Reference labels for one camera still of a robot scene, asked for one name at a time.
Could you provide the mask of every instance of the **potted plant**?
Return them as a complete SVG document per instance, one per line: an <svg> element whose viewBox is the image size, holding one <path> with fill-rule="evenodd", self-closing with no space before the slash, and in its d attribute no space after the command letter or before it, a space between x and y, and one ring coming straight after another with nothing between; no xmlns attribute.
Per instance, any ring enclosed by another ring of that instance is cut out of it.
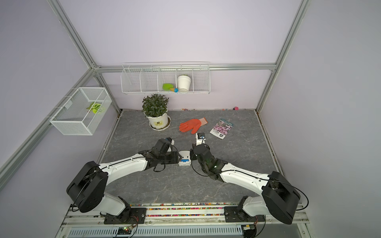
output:
<svg viewBox="0 0 381 238"><path fill-rule="evenodd" d="M152 94L143 99L143 112L154 130L165 130L169 127L168 98L160 94Z"/></svg>

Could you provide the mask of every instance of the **wire shelf basket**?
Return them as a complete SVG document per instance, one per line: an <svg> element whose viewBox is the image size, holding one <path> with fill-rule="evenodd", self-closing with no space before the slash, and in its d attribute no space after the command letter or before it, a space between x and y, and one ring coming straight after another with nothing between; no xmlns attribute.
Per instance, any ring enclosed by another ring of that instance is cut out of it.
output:
<svg viewBox="0 0 381 238"><path fill-rule="evenodd" d="M50 120L63 135L91 136L111 104L105 88L78 88Z"/></svg>
<svg viewBox="0 0 381 238"><path fill-rule="evenodd" d="M189 91L178 92L210 93L209 64L199 65L122 65L123 72L120 76L122 92L125 94L173 94L164 91L163 84L170 83L177 88L177 77L187 75L191 78Z"/></svg>

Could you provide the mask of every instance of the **gray marble floor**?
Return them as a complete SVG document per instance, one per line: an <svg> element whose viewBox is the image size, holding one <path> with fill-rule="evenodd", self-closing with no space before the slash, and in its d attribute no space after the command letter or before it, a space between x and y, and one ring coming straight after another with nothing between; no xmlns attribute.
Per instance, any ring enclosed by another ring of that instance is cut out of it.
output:
<svg viewBox="0 0 381 238"><path fill-rule="evenodd" d="M182 133L178 126L192 118L205 117L208 124L198 132L205 132L205 143L212 154L237 167L254 172L271 173L275 165L253 110L169 111L170 128L154 131L140 111L124 111L117 130L103 159L103 163L120 160L138 151L152 148L158 139L171 137L178 150L189 150L195 143L190 131ZM210 134L220 118L233 123L233 128L221 140ZM200 165L193 162L197 171ZM167 165L162 172L152 169L122 177L106 187L106 192L121 196L128 203L185 203L237 202L242 196L256 196L252 191L235 184L214 181L196 174L192 167Z"/></svg>

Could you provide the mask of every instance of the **white flower pot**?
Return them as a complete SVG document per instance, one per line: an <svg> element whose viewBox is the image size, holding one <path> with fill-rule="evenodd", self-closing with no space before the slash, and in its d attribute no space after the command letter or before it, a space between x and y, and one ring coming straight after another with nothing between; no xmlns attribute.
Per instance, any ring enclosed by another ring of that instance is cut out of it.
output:
<svg viewBox="0 0 381 238"><path fill-rule="evenodd" d="M155 129L163 129L168 124L168 115L164 113L160 117L147 117L149 124Z"/></svg>
<svg viewBox="0 0 381 238"><path fill-rule="evenodd" d="M177 88L179 89L179 92L188 92L191 82L192 80L186 75L177 77Z"/></svg>
<svg viewBox="0 0 381 238"><path fill-rule="evenodd" d="M162 129L155 129L155 128L152 128L152 126L150 125L150 127L152 128L152 130L154 130L154 131L164 131L165 129L167 129L170 125L171 125L171 117L170 116L168 116L168 121L169 121L169 124L168 124L168 126L167 127L164 127L164 128L162 128Z"/></svg>

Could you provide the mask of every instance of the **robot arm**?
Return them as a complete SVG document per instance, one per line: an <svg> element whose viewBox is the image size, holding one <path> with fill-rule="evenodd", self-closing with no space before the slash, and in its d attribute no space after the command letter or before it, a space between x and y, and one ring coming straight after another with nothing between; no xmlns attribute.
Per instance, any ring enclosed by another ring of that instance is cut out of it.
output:
<svg viewBox="0 0 381 238"><path fill-rule="evenodd" d="M208 145L194 144L190 151L191 160L197 160L205 174L213 180L237 184L247 188L259 197L244 196L234 211L241 221L249 221L256 215L271 214L285 224L291 224L300 195L278 172L271 175L251 172L238 168L224 160L215 158ZM134 208L121 197L105 193L105 187L112 181L128 174L154 168L158 164L177 164L179 153L172 151L174 141L171 138L160 139L150 150L111 163L86 163L66 192L80 212L100 211L105 224L127 223L136 209L145 212L145 208Z"/></svg>
<svg viewBox="0 0 381 238"><path fill-rule="evenodd" d="M210 178L237 184L259 195L241 199L236 211L241 220L248 221L256 215L271 214L285 224L292 223L300 195L280 173L273 171L268 175L238 168L215 158L206 144L194 145L190 155Z"/></svg>
<svg viewBox="0 0 381 238"><path fill-rule="evenodd" d="M154 168L158 164L176 164L179 153L172 151L171 138L160 139L150 150L111 163L86 163L66 189L80 212L100 211L106 220L124 223L131 215L130 205L121 197L104 192L107 184L128 174Z"/></svg>

